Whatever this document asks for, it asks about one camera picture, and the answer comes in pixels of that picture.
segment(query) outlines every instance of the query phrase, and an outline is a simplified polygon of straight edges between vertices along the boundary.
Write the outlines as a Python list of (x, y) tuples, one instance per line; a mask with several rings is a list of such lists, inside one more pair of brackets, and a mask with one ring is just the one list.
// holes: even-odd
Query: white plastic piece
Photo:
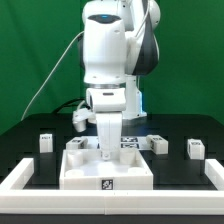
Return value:
[(205, 146), (201, 140), (188, 139), (187, 152), (190, 159), (204, 160), (205, 158)]
[(125, 89), (86, 90), (86, 100), (94, 112), (116, 112), (126, 109)]
[(82, 108), (73, 112), (72, 123), (78, 132), (86, 130), (86, 119), (94, 117), (92, 111)]
[(96, 113), (97, 133), (102, 158), (109, 160), (111, 152), (120, 150), (122, 114)]
[(23, 159), (0, 184), (1, 190), (22, 190), (34, 173), (33, 159)]
[(41, 134), (39, 143), (40, 143), (40, 153), (53, 152), (52, 134)]
[(135, 152), (137, 149), (134, 148), (123, 148), (120, 150), (120, 163), (125, 165), (131, 165), (135, 161)]
[(67, 153), (67, 161), (70, 167), (78, 167), (83, 164), (83, 152), (80, 150), (72, 150)]
[(156, 154), (168, 154), (168, 141), (159, 135), (148, 135), (146, 141), (150, 149)]
[(219, 191), (224, 190), (224, 167), (216, 159), (205, 160), (205, 174)]
[(126, 75), (126, 110), (123, 111), (124, 120), (147, 116), (147, 113), (142, 110), (142, 93), (136, 85), (136, 76)]
[(66, 149), (85, 149), (88, 139), (86, 137), (75, 137), (66, 143)]
[[(70, 153), (76, 151), (64, 150), (60, 190), (152, 190), (153, 174), (139, 151), (132, 150), (135, 158), (132, 164), (127, 165), (120, 163), (119, 152), (114, 152), (111, 160), (105, 162), (99, 149), (83, 149), (80, 150), (83, 164), (75, 167), (68, 158)], [(141, 168), (141, 172), (130, 168)]]

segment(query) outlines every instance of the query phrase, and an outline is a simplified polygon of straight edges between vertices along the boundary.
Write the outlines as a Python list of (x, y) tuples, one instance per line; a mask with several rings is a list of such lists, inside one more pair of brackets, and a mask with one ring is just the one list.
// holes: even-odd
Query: white block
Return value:
[(197, 160), (205, 159), (205, 146), (199, 139), (188, 139), (187, 152), (190, 159), (197, 159)]
[(1, 190), (21, 190), (34, 173), (33, 159), (23, 159), (0, 184)]
[(40, 153), (53, 152), (52, 134), (41, 134), (39, 142), (40, 142)]
[(75, 137), (66, 143), (66, 149), (85, 149), (88, 139), (86, 137)]
[(148, 135), (146, 141), (150, 149), (156, 154), (168, 154), (168, 141), (159, 135)]
[(216, 159), (205, 160), (205, 174), (218, 190), (224, 190), (224, 167)]

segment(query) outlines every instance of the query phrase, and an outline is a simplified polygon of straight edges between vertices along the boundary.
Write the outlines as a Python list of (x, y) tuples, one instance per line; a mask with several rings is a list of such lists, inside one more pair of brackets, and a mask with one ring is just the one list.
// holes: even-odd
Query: white box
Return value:
[(53, 152), (52, 134), (41, 134), (39, 143), (40, 143), (40, 153)]
[(64, 150), (61, 190), (152, 190), (153, 174), (137, 149), (126, 162), (114, 152), (104, 161), (99, 149)]
[(66, 143), (66, 149), (85, 149), (88, 139), (86, 137), (75, 137)]
[(159, 135), (148, 135), (146, 141), (150, 149), (156, 154), (168, 154), (168, 141)]
[(188, 139), (187, 152), (190, 159), (204, 160), (205, 159), (205, 146), (201, 140)]

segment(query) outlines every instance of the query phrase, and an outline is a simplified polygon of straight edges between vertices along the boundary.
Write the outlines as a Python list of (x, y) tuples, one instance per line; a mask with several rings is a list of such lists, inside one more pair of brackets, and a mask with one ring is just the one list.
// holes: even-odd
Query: small white cube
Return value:
[(41, 134), (39, 142), (40, 142), (40, 153), (53, 152), (52, 134)]
[(168, 141), (159, 135), (148, 135), (146, 141), (150, 149), (156, 154), (168, 154)]
[(66, 149), (86, 149), (88, 139), (85, 137), (75, 137), (66, 143)]
[(197, 159), (197, 160), (205, 159), (205, 146), (199, 139), (188, 139), (187, 152), (190, 159)]

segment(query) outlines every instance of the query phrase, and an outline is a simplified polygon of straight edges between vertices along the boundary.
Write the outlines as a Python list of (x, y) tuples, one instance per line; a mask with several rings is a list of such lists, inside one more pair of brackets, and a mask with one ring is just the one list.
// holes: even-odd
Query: white border frame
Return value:
[[(224, 215), (224, 191), (21, 190), (33, 174), (33, 163), (23, 159), (0, 185), (0, 213)], [(215, 184), (224, 168), (217, 160), (206, 160), (205, 171)]]

